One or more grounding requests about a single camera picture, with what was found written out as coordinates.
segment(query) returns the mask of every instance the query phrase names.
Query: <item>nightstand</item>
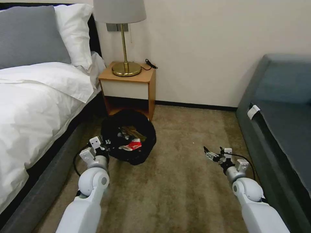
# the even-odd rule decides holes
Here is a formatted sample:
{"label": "nightstand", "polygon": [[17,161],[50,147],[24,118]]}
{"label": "nightstand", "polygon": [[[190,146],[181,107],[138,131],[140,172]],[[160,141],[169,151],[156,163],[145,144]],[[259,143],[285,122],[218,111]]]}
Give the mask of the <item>nightstand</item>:
{"label": "nightstand", "polygon": [[98,77],[108,114],[134,109],[152,120],[156,99],[156,70],[151,68],[132,77],[119,77],[111,72],[112,62]]}

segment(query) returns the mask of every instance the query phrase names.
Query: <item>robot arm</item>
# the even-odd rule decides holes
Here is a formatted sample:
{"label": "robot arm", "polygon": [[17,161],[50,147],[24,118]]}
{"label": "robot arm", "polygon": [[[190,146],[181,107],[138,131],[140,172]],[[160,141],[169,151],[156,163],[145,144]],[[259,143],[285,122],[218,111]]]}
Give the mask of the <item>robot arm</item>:
{"label": "robot arm", "polygon": [[104,148],[95,148],[96,145],[92,143],[91,145],[93,147],[88,147],[80,153],[88,169],[81,174],[77,196],[67,206],[56,233],[95,233],[97,230],[101,215],[100,202],[109,185],[109,161],[107,156],[96,156],[95,150],[100,154],[100,150]]}
{"label": "robot arm", "polygon": [[210,160],[220,164],[232,184],[249,233],[290,233],[279,213],[264,202],[262,187],[255,180],[245,177],[249,166],[246,160],[238,159],[234,164],[231,160],[231,148],[221,148],[221,153],[215,154],[204,147],[204,152]]}

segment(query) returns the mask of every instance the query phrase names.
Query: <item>sofa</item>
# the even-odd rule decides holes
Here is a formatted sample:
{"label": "sofa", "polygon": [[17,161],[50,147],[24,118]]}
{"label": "sofa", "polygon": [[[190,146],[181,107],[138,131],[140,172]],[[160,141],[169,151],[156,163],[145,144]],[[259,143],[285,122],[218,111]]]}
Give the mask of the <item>sofa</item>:
{"label": "sofa", "polygon": [[268,203],[291,233],[311,232],[311,56],[265,55],[236,116]]}

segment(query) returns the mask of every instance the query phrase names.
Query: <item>bed frame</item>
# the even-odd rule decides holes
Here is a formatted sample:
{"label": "bed frame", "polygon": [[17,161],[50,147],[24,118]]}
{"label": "bed frame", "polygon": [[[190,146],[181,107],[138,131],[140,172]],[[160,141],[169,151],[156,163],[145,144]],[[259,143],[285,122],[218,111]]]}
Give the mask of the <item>bed frame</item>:
{"label": "bed frame", "polygon": [[[0,3],[0,10],[14,6],[57,6],[62,3]],[[91,15],[89,21],[91,51],[101,56],[96,24]],[[58,138],[44,156],[27,170],[29,178],[10,205],[0,214],[0,233],[31,233],[59,194],[79,150],[85,122],[89,113],[106,116],[103,96],[99,93],[69,124],[66,132]]]}

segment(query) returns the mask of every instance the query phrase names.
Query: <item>floor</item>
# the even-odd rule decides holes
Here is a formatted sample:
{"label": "floor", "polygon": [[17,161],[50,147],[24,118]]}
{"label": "floor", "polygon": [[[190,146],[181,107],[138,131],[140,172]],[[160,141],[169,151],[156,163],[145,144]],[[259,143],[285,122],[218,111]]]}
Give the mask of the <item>floor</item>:
{"label": "floor", "polygon": [[[100,121],[90,121],[82,145],[99,134]],[[203,152],[203,146],[217,153],[222,146],[248,155],[235,114],[157,105],[153,124],[157,143],[145,163],[131,166],[111,159],[110,185],[101,203],[97,232],[246,233],[226,176]],[[85,169],[82,161],[78,169]],[[34,232],[55,232],[77,183],[72,169]]]}

